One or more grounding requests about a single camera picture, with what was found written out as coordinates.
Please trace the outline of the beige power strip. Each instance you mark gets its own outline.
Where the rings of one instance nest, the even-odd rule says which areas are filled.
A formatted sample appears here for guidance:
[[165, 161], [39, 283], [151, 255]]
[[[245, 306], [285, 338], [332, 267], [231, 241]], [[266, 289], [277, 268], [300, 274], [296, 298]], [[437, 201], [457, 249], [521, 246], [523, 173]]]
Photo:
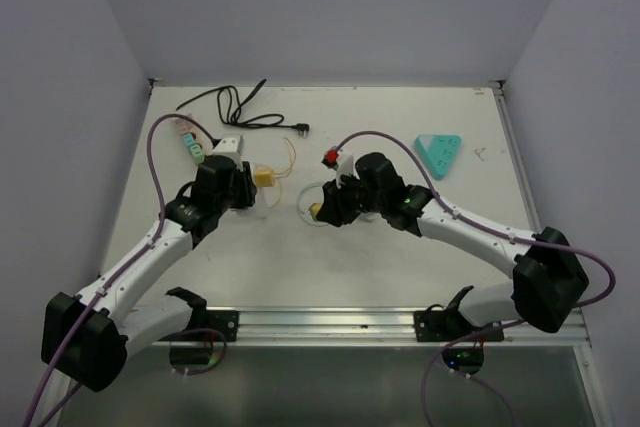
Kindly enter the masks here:
[[192, 120], [193, 116], [187, 114], [186, 119], [174, 118], [173, 125], [190, 158], [196, 165], [199, 165], [205, 161], [207, 154], [205, 149], [206, 136]]

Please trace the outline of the white triangular power strip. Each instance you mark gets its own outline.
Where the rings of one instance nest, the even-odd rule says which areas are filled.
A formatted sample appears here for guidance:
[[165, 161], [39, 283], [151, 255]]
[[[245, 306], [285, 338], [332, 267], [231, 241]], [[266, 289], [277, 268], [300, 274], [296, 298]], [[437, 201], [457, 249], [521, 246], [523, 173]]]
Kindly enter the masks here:
[[266, 219], [270, 213], [265, 192], [267, 188], [257, 188], [254, 183], [253, 173], [258, 167], [266, 166], [246, 162], [243, 179], [247, 181], [248, 194], [243, 194], [239, 198], [239, 207], [234, 208], [239, 216], [247, 219]]

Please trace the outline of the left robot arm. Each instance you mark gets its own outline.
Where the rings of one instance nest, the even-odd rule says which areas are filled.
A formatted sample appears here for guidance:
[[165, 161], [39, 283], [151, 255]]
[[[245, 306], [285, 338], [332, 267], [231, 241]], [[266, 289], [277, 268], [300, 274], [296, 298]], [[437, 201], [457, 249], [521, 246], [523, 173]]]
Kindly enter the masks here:
[[140, 243], [117, 265], [70, 296], [46, 306], [42, 360], [93, 392], [114, 382], [126, 361], [152, 343], [211, 336], [207, 302], [182, 287], [143, 306], [141, 298], [194, 250], [229, 210], [254, 207], [254, 166], [225, 155], [200, 164], [194, 181], [168, 202]]

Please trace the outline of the yellow cube charger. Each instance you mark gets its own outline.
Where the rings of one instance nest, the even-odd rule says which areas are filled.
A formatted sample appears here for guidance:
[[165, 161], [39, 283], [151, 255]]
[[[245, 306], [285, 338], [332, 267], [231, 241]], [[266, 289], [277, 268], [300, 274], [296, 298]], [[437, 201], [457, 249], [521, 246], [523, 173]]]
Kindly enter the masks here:
[[322, 203], [313, 203], [313, 204], [310, 205], [309, 213], [310, 213], [312, 218], [314, 218], [314, 219], [317, 218], [322, 206], [323, 206]]
[[274, 170], [268, 167], [256, 168], [253, 173], [253, 179], [257, 188], [270, 188], [277, 183]]

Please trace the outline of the aluminium front rail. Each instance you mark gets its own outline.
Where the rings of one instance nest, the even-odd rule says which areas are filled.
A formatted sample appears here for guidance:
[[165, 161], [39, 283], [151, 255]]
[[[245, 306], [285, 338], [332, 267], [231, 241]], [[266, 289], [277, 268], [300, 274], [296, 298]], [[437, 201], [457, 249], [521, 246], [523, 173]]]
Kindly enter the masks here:
[[[217, 307], [213, 315], [229, 315], [226, 328], [236, 346], [304, 347], [435, 347], [421, 342], [422, 326], [414, 321], [416, 307]], [[498, 347], [577, 347], [590, 339], [583, 315], [571, 313], [563, 327], [548, 334], [529, 325], [506, 328], [501, 341], [485, 341]]]

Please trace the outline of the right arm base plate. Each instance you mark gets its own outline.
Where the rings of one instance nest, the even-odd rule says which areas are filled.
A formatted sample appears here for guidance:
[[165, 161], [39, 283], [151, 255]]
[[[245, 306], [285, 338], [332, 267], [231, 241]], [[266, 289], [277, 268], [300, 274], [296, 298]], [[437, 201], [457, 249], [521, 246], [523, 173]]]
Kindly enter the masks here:
[[473, 289], [464, 287], [454, 298], [443, 306], [432, 304], [424, 310], [413, 313], [413, 327], [417, 342], [450, 342], [471, 333], [493, 328], [500, 323], [490, 322], [483, 326], [473, 326], [459, 312], [461, 301]]

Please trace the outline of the teal cube charger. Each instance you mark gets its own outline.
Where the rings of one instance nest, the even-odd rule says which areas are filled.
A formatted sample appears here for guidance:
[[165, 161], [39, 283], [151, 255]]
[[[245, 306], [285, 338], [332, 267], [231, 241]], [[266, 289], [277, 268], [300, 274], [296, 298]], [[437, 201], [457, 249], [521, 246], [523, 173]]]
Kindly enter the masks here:
[[196, 139], [191, 133], [187, 133], [183, 135], [183, 142], [188, 148], [197, 144]]

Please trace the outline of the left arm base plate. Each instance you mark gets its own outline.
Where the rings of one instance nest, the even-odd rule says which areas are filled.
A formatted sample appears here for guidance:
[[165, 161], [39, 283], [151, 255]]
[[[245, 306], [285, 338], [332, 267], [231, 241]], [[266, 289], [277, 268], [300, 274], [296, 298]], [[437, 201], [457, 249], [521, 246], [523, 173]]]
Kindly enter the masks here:
[[219, 331], [228, 343], [237, 340], [240, 313], [230, 309], [207, 309], [201, 326]]

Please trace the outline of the yellow cube charger front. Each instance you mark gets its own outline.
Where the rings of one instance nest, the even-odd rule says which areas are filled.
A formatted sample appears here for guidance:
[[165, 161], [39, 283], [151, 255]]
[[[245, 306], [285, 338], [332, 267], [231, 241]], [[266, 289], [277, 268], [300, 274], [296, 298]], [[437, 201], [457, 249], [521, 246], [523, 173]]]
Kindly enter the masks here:
[[323, 206], [322, 203], [313, 203], [313, 204], [310, 205], [309, 213], [310, 213], [312, 218], [314, 218], [314, 219], [317, 218], [322, 206]]

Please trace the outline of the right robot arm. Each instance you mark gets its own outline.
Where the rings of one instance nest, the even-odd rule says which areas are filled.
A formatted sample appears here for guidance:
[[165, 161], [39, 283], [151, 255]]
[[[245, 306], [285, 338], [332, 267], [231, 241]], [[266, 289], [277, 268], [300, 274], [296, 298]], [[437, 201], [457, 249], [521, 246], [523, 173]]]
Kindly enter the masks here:
[[512, 229], [457, 207], [441, 206], [434, 192], [404, 182], [382, 153], [359, 159], [329, 150], [322, 160], [335, 178], [322, 187], [315, 220], [342, 227], [364, 214], [380, 215], [392, 228], [456, 247], [496, 268], [506, 282], [461, 289], [446, 306], [422, 311], [421, 324], [437, 339], [468, 339], [495, 323], [523, 320], [555, 333], [589, 285], [566, 237]]

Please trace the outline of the green cube charger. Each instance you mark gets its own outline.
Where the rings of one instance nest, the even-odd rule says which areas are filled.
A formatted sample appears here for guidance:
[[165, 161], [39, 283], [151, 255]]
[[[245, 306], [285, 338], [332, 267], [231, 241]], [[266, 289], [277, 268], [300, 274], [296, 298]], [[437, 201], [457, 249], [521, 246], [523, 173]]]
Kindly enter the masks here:
[[196, 163], [202, 163], [205, 160], [205, 154], [198, 144], [190, 146], [189, 151]]

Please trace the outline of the pink cube charger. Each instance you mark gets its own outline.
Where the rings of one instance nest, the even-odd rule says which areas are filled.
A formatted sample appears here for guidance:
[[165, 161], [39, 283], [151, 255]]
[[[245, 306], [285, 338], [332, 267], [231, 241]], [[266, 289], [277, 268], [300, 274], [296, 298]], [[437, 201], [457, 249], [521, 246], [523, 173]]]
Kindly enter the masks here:
[[176, 119], [175, 120], [175, 126], [176, 126], [176, 129], [178, 130], [178, 132], [181, 135], [184, 135], [185, 133], [191, 131], [191, 123], [189, 121], [184, 120], [184, 119]]

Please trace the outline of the teal power strip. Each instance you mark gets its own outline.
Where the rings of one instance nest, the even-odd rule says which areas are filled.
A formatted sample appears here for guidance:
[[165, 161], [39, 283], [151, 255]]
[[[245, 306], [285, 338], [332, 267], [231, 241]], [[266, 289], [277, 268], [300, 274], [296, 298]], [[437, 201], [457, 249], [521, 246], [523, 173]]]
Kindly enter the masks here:
[[458, 135], [422, 134], [415, 138], [414, 149], [435, 180], [446, 177], [461, 147]]

